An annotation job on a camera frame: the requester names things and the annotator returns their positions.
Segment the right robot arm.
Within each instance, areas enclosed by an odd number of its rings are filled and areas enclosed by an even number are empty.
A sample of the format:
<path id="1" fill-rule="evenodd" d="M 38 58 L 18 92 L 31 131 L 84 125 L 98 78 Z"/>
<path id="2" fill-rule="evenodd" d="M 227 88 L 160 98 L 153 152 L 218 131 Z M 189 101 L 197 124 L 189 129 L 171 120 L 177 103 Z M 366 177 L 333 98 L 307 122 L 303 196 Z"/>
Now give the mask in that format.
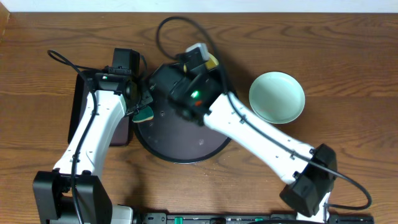
<path id="1" fill-rule="evenodd" d="M 336 154 L 312 147 L 256 116 L 229 86 L 222 69 L 194 73 L 163 65 L 149 78 L 179 116 L 224 134 L 267 164 L 285 183 L 281 199 L 305 222 L 327 222 Z"/>

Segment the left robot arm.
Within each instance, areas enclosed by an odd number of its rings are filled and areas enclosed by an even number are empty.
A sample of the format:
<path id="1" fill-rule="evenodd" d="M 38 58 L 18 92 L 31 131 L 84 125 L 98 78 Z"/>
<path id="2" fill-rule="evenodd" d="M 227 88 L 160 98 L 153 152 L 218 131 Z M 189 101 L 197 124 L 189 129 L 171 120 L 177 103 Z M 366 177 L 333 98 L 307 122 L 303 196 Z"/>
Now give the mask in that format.
<path id="1" fill-rule="evenodd" d="M 131 73 L 96 73 L 85 82 L 90 94 L 67 150 L 33 181 L 40 222 L 132 223 L 133 209 L 112 204 L 101 176 L 118 124 L 140 102 L 139 79 Z"/>

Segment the mint plate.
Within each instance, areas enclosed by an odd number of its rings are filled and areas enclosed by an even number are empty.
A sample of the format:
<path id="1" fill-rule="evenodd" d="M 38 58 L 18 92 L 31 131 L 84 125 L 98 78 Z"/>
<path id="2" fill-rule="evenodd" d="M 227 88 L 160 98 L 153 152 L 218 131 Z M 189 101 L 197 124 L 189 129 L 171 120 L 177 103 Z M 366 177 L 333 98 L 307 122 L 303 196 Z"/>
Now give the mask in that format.
<path id="1" fill-rule="evenodd" d="M 286 124 L 302 114 L 305 92 L 294 77 L 283 72 L 267 72 L 251 84 L 249 104 L 253 112 L 268 123 Z"/>

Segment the yellow plate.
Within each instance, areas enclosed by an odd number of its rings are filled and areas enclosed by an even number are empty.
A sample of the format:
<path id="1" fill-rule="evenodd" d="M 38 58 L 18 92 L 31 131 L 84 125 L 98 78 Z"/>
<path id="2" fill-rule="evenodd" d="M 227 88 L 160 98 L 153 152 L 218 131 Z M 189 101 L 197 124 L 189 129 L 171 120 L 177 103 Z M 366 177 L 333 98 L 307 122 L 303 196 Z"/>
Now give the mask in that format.
<path id="1" fill-rule="evenodd" d="M 195 69 L 209 71 L 209 70 L 212 70 L 212 69 L 216 68 L 218 65 L 219 65 L 218 59 L 214 55 L 209 54 L 208 61 L 206 61 L 203 64 L 190 65 L 190 67 L 187 67 L 187 65 L 184 64 L 183 65 L 183 72 L 184 73 L 193 72 Z"/>

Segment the green yellow sponge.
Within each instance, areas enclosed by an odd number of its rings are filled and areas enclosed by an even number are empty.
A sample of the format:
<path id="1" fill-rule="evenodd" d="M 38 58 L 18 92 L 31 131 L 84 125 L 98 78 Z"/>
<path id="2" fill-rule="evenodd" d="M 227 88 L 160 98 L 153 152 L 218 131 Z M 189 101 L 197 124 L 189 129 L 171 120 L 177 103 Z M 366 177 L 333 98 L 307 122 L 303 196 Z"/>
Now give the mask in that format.
<path id="1" fill-rule="evenodd" d="M 143 123 L 145 121 L 150 121 L 154 118 L 154 112 L 150 106 L 139 109 L 138 112 L 132 117 L 133 123 Z"/>

